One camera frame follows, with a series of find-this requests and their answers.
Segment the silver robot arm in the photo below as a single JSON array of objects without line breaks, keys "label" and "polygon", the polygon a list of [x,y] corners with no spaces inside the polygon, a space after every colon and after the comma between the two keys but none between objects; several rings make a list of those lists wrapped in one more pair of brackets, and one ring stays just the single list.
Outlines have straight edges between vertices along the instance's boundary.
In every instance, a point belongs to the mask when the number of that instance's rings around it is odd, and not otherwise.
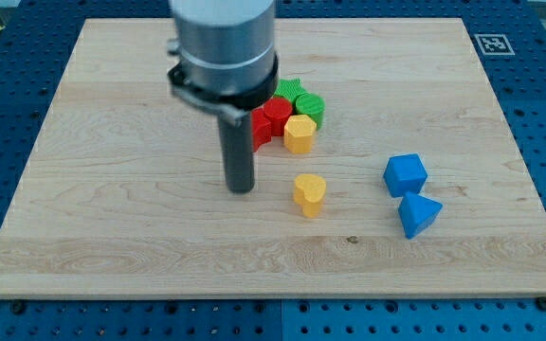
[{"label": "silver robot arm", "polygon": [[251,111],[278,85],[273,0],[171,0],[174,96],[217,117],[227,189],[255,184]]}]

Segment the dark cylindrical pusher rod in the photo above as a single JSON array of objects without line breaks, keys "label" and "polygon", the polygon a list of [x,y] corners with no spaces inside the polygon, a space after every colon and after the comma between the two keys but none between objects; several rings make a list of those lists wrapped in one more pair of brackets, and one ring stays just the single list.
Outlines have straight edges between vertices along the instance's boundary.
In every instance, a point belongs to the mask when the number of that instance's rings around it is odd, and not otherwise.
[{"label": "dark cylindrical pusher rod", "polygon": [[219,118],[218,130],[227,189],[250,192],[255,184],[251,115],[243,116],[238,126]]}]

